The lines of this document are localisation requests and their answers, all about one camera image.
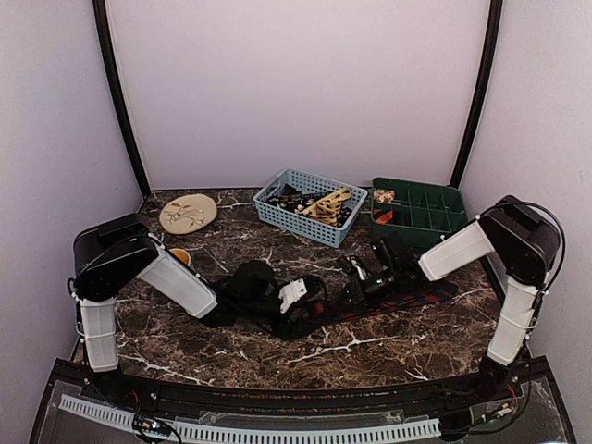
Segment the red navy striped tie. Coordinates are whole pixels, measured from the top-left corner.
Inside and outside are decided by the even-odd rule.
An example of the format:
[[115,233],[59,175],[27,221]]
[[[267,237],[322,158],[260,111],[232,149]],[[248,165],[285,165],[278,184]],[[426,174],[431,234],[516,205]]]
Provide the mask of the red navy striped tie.
[[345,321],[397,312],[402,309],[421,307],[445,302],[458,294],[458,286],[440,280],[429,282],[422,288],[409,292],[396,291],[388,296],[351,296],[344,290],[329,302],[316,300],[308,302],[306,308],[312,321],[318,325],[333,325]]

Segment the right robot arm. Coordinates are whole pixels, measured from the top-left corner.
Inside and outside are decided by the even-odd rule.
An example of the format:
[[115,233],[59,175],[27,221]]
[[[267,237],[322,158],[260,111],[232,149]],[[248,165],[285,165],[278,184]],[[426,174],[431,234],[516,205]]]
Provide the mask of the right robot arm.
[[355,260],[343,262],[350,280],[342,291],[352,302],[433,290],[449,274],[490,254],[505,267],[504,299],[496,330],[481,358],[472,394],[492,401],[508,385],[508,373],[536,327],[544,297],[565,256],[565,233],[548,209],[507,195],[440,243],[417,255],[393,233],[372,243],[381,272],[368,274]]

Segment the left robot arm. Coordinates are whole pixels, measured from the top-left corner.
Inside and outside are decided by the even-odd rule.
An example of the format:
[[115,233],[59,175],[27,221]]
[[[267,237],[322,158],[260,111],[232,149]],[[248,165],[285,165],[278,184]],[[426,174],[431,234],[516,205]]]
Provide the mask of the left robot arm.
[[216,328],[247,319],[284,340],[306,337],[319,322],[303,300],[313,292],[306,278],[277,283],[262,261],[208,282],[154,236],[136,214],[78,234],[73,241],[75,276],[68,280],[77,304],[77,330],[91,385],[106,401],[130,396],[117,350],[116,297],[133,279],[149,284],[201,324]]

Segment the rolled orange navy striped tie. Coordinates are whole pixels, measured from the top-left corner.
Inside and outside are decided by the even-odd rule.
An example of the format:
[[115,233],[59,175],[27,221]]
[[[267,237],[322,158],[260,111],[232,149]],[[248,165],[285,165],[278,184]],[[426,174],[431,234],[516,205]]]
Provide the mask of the rolled orange navy striped tie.
[[392,210],[375,209],[373,211],[373,221],[376,222],[378,225],[391,224],[392,220],[393,220],[393,211]]

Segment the yellow beetle print tie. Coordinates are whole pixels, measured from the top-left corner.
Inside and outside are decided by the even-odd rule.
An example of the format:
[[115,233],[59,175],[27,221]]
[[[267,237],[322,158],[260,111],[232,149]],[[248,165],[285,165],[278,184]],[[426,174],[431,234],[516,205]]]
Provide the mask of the yellow beetle print tie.
[[343,187],[322,195],[300,210],[299,214],[332,228],[342,228],[353,215],[353,209],[347,205],[352,198],[353,189]]

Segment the light blue plastic basket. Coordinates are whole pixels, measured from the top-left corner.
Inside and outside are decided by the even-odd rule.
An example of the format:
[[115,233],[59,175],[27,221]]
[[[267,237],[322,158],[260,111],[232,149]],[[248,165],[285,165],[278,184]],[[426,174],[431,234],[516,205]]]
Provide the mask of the light blue plastic basket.
[[338,248],[367,194],[334,179],[285,169],[253,200],[261,221]]

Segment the rolled cream tropical print tie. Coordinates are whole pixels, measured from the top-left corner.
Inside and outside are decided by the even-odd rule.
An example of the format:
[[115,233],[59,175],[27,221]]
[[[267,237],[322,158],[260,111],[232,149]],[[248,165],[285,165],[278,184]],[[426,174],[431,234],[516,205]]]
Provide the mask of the rolled cream tropical print tie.
[[378,204],[393,204],[396,200],[396,192],[394,190],[373,189],[373,198]]

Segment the green divided organizer tray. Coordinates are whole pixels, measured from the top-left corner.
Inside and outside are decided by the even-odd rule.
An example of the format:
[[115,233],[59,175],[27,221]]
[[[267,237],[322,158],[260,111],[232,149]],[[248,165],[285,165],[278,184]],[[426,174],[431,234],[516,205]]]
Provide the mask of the green divided organizer tray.
[[[396,200],[393,204],[376,203],[373,189],[394,190]],[[375,209],[392,210],[392,223],[378,225],[374,222]],[[465,226],[467,221],[462,194],[455,188],[401,179],[372,180],[370,232],[373,240],[396,231],[407,245],[428,250]]]

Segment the black white floral tie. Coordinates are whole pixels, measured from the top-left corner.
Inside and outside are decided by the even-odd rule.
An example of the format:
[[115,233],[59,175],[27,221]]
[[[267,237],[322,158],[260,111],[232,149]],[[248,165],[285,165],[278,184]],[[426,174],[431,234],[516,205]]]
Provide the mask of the black white floral tie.
[[322,195],[330,194],[331,192],[316,192],[304,193],[297,191],[293,187],[286,185],[278,196],[272,196],[266,202],[276,208],[286,210],[297,216],[300,216],[299,211],[308,204],[311,204]]

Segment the cream floral mug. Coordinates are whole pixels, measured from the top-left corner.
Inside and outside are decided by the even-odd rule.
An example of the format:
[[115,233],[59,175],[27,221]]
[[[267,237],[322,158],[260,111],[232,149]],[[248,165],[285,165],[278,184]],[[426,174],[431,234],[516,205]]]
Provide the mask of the cream floral mug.
[[191,255],[184,249],[172,248],[169,250],[185,266],[191,267]]

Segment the beige floral plate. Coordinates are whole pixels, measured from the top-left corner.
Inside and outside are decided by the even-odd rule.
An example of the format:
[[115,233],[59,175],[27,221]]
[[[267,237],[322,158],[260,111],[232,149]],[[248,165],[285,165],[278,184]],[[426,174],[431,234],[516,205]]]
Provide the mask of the beige floral plate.
[[186,235],[206,227],[216,216],[216,202],[204,194],[196,193],[167,203],[159,215],[159,223],[167,233]]

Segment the black front rail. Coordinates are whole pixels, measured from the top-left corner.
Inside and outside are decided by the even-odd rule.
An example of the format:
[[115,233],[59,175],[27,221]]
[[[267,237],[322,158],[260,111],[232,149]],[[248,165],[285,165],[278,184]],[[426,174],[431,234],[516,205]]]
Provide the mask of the black front rail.
[[480,404],[491,407],[508,402],[523,408],[533,404],[535,383],[547,379],[552,401],[561,397],[546,358],[521,362],[491,398],[476,396],[477,376],[455,376],[397,386],[351,389],[273,390],[218,388],[125,375],[125,408],[167,419],[175,415],[197,418],[201,413],[235,413],[253,416],[340,416],[385,413],[410,419],[442,417],[456,427],[470,423],[470,410]]

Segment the black right frame post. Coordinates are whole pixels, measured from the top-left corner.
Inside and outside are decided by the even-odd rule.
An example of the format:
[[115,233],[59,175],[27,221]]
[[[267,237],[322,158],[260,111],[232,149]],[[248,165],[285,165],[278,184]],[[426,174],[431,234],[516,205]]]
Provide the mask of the black right frame post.
[[475,80],[475,90],[462,135],[459,152],[449,182],[449,185],[452,188],[460,188],[474,146],[475,136],[477,134],[477,129],[486,101],[489,79],[493,68],[503,4],[503,0],[491,0],[489,2],[487,26],[479,68]]

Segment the black frame post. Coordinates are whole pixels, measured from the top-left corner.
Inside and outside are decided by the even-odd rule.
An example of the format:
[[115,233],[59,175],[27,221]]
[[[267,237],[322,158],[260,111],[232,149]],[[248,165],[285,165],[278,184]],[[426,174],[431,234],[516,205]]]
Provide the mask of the black frame post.
[[479,68],[475,80],[475,90],[462,135],[459,152],[449,182],[449,185],[452,188],[460,188],[474,146],[475,136],[477,134],[477,129],[486,101],[489,79],[493,68],[503,4],[503,0],[491,0],[489,2],[487,26]]
[[116,53],[107,16],[107,3],[104,0],[92,0],[92,9],[105,75],[112,104],[116,113],[117,123],[119,125],[119,130],[135,181],[143,200],[145,200],[151,195],[152,190],[133,133],[130,115],[117,69]]

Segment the black left frame post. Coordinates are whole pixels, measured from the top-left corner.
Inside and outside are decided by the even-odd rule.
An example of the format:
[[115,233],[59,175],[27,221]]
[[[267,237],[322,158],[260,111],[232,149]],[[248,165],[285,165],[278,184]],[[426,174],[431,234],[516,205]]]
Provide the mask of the black left frame post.
[[117,123],[119,125],[119,130],[135,181],[143,200],[145,200],[151,195],[152,190],[133,133],[130,115],[117,69],[116,53],[107,16],[107,3],[104,0],[92,0],[92,9],[105,75],[112,104],[116,113]]

